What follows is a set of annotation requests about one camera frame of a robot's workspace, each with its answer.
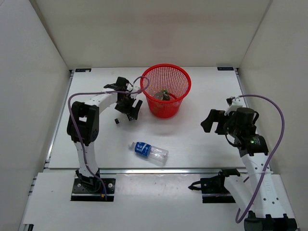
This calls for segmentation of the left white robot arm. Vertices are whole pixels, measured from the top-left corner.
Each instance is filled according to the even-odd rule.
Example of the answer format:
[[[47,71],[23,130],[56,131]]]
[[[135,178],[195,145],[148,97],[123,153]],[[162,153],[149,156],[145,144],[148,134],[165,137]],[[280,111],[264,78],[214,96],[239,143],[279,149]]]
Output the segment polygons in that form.
[[[99,134],[100,114],[114,104],[115,109],[125,114],[128,120],[137,120],[142,101],[136,98],[147,87],[139,87],[136,82],[130,83],[128,79],[118,77],[115,83],[105,85],[104,91],[86,93],[90,99],[85,102],[72,101],[74,97],[82,96],[82,92],[68,98],[67,134],[77,149],[79,169],[76,175],[90,193],[107,195],[94,150],[94,142]]]

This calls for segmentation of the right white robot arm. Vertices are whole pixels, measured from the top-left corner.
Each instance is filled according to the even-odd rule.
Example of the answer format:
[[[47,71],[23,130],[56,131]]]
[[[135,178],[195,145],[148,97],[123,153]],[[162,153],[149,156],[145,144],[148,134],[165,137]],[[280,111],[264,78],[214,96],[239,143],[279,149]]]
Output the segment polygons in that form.
[[[216,187],[224,193],[229,191],[239,206],[236,222],[243,222],[246,231],[295,231],[296,219],[288,217],[275,190],[266,141],[256,133],[258,117],[258,112],[247,107],[229,113],[212,109],[201,122],[204,132],[209,133],[216,122],[216,134],[234,138],[231,145],[239,150],[254,192],[236,169],[221,170]]]

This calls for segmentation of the clear bottle green label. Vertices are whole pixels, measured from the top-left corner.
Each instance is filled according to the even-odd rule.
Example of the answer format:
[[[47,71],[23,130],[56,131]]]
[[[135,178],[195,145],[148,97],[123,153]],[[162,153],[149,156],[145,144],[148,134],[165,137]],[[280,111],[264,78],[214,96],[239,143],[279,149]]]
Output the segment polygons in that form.
[[[149,91],[148,91],[148,94],[149,94],[152,98],[157,99],[157,100],[163,100],[163,98],[164,98],[164,93],[161,92],[161,91],[149,90]]]

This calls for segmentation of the green plastic bottle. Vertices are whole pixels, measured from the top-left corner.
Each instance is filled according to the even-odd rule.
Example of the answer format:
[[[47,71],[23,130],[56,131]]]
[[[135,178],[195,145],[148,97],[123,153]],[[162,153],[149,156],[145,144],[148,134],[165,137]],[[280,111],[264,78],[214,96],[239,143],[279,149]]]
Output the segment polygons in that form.
[[[167,90],[161,90],[163,94],[163,101],[169,101],[170,100],[170,95]]]

